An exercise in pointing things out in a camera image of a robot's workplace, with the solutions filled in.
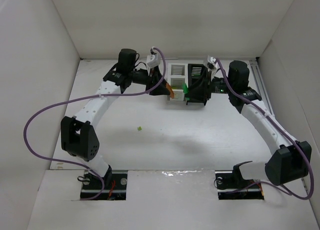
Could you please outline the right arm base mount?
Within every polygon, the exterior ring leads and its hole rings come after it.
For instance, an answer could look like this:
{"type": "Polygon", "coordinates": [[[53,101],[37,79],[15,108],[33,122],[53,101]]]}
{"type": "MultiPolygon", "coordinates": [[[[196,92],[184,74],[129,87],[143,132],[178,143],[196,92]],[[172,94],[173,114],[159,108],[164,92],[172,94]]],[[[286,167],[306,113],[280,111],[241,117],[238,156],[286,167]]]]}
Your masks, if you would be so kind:
{"type": "Polygon", "coordinates": [[[217,189],[219,200],[264,200],[264,193],[260,184],[253,184],[256,180],[245,180],[240,166],[249,163],[242,162],[233,166],[232,170],[216,170],[214,187],[217,189]]]}

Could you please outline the green rectangular lego brick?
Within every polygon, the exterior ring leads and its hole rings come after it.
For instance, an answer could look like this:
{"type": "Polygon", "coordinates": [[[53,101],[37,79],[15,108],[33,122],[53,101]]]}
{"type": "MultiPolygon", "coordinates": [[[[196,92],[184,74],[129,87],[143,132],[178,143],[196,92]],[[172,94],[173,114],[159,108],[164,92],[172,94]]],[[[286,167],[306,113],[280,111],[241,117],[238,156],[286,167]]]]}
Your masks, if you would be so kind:
{"type": "Polygon", "coordinates": [[[183,89],[183,93],[184,93],[184,98],[186,101],[188,101],[189,98],[187,97],[187,94],[188,94],[189,90],[188,90],[188,86],[186,83],[182,84],[182,89],[183,89]]]}

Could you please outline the brown lego plate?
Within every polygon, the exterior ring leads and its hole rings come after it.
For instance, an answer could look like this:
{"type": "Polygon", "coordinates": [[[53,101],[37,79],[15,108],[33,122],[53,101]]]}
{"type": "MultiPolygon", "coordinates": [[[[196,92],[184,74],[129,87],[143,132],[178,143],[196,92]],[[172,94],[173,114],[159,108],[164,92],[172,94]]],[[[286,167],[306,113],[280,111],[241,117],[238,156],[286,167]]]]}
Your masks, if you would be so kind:
{"type": "Polygon", "coordinates": [[[169,83],[166,83],[165,87],[169,91],[169,97],[173,99],[175,97],[175,94],[172,90],[171,85],[169,83]]]}

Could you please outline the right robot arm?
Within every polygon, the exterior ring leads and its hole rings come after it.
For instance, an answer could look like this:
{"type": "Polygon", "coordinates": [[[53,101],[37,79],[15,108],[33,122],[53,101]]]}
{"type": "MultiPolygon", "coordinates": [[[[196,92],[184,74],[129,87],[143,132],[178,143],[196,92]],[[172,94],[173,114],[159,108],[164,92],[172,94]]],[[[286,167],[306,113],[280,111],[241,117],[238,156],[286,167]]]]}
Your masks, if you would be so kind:
{"type": "Polygon", "coordinates": [[[290,135],[267,109],[259,93],[249,86],[250,71],[243,61],[232,61],[225,71],[218,59],[188,65],[188,84],[184,93],[189,102],[206,104],[212,93],[225,93],[235,109],[252,124],[269,148],[267,162],[247,161],[233,167],[237,185],[245,180],[268,180],[275,186],[309,176],[312,148],[306,141],[290,135]]]}

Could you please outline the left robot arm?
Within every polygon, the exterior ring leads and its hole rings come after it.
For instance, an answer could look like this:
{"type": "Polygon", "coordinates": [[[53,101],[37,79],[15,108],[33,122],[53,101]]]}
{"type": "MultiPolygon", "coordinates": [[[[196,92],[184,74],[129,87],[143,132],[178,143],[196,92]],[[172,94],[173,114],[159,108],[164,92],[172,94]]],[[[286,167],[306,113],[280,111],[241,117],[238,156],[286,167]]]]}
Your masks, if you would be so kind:
{"type": "Polygon", "coordinates": [[[144,85],[144,94],[174,97],[170,84],[165,80],[166,73],[159,68],[160,64],[166,63],[161,50],[151,48],[146,69],[136,69],[137,60],[137,51],[121,49],[117,63],[103,77],[96,96],[89,99],[74,116],[65,116],[60,123],[62,150],[80,159],[92,175],[102,178],[106,185],[111,181],[112,168],[99,153],[96,127],[111,104],[120,96],[126,96],[125,91],[132,83],[144,85]]]}

